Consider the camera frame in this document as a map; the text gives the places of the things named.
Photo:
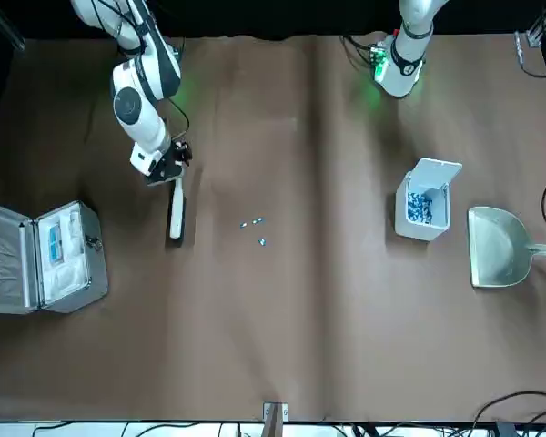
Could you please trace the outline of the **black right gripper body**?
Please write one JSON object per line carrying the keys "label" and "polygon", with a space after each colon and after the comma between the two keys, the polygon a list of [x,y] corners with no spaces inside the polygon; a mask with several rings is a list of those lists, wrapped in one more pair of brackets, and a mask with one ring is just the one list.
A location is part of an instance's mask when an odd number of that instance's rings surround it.
{"label": "black right gripper body", "polygon": [[184,174],[183,163],[176,161],[173,158],[163,157],[154,166],[152,172],[147,176],[147,185],[161,185],[177,178],[181,178]]}

